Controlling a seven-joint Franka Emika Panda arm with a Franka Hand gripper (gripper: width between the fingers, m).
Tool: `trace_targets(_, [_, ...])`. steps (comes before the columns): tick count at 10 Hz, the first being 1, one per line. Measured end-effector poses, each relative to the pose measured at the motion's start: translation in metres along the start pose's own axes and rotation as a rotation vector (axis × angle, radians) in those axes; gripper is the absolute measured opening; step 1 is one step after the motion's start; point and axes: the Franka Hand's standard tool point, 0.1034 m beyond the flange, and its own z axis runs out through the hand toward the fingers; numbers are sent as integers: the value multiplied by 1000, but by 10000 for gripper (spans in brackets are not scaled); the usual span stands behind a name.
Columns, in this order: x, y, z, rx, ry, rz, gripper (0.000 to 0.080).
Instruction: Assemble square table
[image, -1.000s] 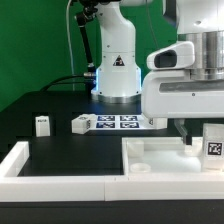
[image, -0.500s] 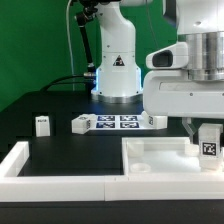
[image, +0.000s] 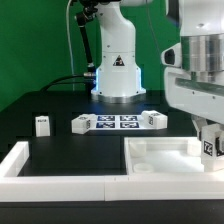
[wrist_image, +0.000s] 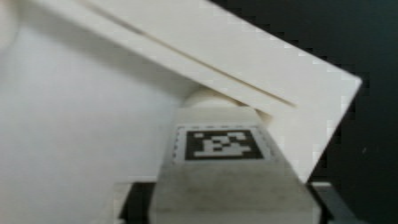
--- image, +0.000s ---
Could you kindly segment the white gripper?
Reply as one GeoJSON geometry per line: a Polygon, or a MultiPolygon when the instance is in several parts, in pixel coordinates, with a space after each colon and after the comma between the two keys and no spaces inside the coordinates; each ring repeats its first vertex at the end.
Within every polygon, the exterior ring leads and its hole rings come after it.
{"type": "MultiPolygon", "coordinates": [[[[224,124],[224,97],[202,90],[179,86],[178,78],[186,81],[180,69],[168,67],[164,71],[165,97],[168,104],[176,109],[197,115],[192,117],[192,123],[201,139],[202,128],[207,126],[207,120],[224,124]]],[[[224,131],[216,139],[216,154],[224,156],[224,131]]]]}

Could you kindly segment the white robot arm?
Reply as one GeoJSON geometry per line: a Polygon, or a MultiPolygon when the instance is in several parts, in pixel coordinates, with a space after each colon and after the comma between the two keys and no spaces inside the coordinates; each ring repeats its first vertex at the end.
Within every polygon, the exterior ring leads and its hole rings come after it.
{"type": "MultiPolygon", "coordinates": [[[[97,100],[126,103],[145,93],[135,62],[134,25],[122,6],[152,0],[78,0],[81,30],[97,19],[102,61],[96,70],[97,100]]],[[[164,84],[168,104],[194,116],[206,156],[224,156],[224,0],[166,0],[166,16],[180,27],[180,41],[164,50],[164,84]]]]}

